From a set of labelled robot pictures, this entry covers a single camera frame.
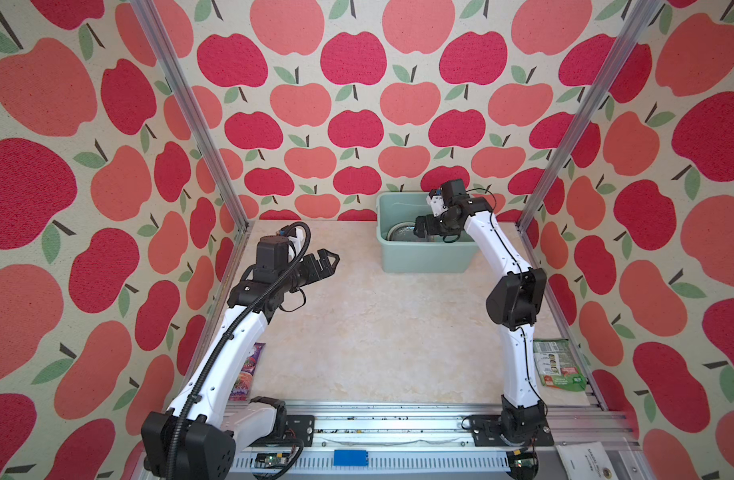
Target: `green food package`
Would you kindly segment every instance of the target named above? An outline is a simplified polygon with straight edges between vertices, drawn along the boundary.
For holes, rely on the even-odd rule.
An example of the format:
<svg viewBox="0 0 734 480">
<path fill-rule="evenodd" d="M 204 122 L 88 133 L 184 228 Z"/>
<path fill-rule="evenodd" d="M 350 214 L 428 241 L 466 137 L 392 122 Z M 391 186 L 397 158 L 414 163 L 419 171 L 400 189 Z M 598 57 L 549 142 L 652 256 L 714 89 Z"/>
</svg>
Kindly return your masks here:
<svg viewBox="0 0 734 480">
<path fill-rule="evenodd" d="M 535 352 L 535 370 L 543 386 L 569 392 L 586 389 L 586 379 L 573 359 L 569 340 L 535 340 L 532 350 Z"/>
</svg>

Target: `robotic arm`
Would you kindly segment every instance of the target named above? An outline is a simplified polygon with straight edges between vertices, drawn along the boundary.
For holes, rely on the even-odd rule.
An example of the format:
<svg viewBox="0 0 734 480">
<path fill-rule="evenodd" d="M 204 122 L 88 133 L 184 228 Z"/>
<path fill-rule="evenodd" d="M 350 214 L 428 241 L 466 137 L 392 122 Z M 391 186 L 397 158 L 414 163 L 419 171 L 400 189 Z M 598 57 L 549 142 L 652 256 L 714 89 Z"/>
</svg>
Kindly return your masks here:
<svg viewBox="0 0 734 480">
<path fill-rule="evenodd" d="M 317 260 L 314 254 L 305 254 L 310 235 L 305 223 L 295 222 L 277 235 L 260 239 L 256 263 L 229 294 L 229 308 L 210 354 L 165 413 L 151 412 L 146 417 L 142 426 L 144 465 L 154 475 L 170 480 L 218 480 L 226 477 L 237 450 L 259 440 L 283 444 L 285 403 L 274 398 L 253 398 L 247 408 L 228 418 L 230 430 L 223 432 L 220 427 L 244 360 L 282 306 L 284 294 L 335 273 L 338 255 L 321 249 Z M 248 280 L 250 272 L 253 278 Z M 300 443 L 297 456 L 302 447 Z M 294 460 L 289 458 L 290 466 Z"/>
<path fill-rule="evenodd" d="M 415 235 L 470 235 L 500 280 L 487 297 L 487 314 L 500 325 L 505 360 L 505 385 L 500 437 L 512 446 L 529 442 L 535 431 L 547 425 L 545 404 L 537 395 L 535 356 L 532 350 L 537 313 L 541 310 L 546 274 L 533 269 L 515 250 L 493 220 L 484 197 L 466 193 L 463 180 L 450 180 L 429 193 L 434 212 L 419 216 Z"/>
</svg>

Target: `apple pattern fabric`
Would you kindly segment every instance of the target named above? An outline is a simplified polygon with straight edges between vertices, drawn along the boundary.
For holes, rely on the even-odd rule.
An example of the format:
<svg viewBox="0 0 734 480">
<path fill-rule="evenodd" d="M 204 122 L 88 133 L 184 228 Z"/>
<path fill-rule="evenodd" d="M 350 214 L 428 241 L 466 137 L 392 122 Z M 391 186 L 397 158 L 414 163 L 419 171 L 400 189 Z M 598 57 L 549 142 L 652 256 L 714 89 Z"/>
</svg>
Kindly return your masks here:
<svg viewBox="0 0 734 480">
<path fill-rule="evenodd" d="M 734 478 L 734 2 L 663 3 L 591 125 L 538 258 L 656 476 Z"/>
<path fill-rule="evenodd" d="M 129 480 L 212 312 L 236 228 L 156 63 L 129 3 L 0 2 L 0 480 Z"/>
<path fill-rule="evenodd" d="M 463 178 L 515 220 L 623 24 L 591 0 L 176 1 L 180 66 L 222 106 L 209 132 L 255 219 L 375 220 L 380 192 Z M 577 161 L 600 148 L 593 125 Z"/>
</svg>

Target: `snack package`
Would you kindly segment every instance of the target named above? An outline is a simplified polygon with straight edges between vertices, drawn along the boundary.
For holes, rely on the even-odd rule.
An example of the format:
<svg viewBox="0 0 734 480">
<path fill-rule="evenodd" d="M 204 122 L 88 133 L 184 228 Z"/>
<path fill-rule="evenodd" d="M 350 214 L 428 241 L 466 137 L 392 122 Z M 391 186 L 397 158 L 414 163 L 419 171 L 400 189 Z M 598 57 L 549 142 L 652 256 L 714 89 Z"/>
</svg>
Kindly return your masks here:
<svg viewBox="0 0 734 480">
<path fill-rule="evenodd" d="M 253 386 L 253 374 L 255 373 L 255 366 L 258 364 L 260 353 L 263 351 L 263 348 L 265 346 L 265 343 L 256 343 L 255 345 L 253 345 L 253 351 L 249 354 L 247 360 L 244 361 L 242 371 L 239 372 L 239 378 L 233 384 L 231 395 L 229 395 L 228 397 L 229 401 L 243 402 L 250 398 L 249 389 Z"/>
<path fill-rule="evenodd" d="M 543 386 L 570 392 L 583 392 L 586 389 L 586 379 L 575 364 L 569 340 L 535 340 L 532 346 L 535 369 Z"/>
</svg>

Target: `white paper tag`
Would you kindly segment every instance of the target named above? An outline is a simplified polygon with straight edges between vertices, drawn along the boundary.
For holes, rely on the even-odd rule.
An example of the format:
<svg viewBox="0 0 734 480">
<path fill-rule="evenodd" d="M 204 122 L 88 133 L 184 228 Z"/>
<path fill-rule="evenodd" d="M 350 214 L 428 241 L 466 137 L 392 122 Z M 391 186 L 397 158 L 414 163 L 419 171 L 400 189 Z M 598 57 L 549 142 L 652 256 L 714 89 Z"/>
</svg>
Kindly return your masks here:
<svg viewBox="0 0 734 480">
<path fill-rule="evenodd" d="M 570 480 L 617 480 L 601 442 L 556 446 Z"/>
</svg>

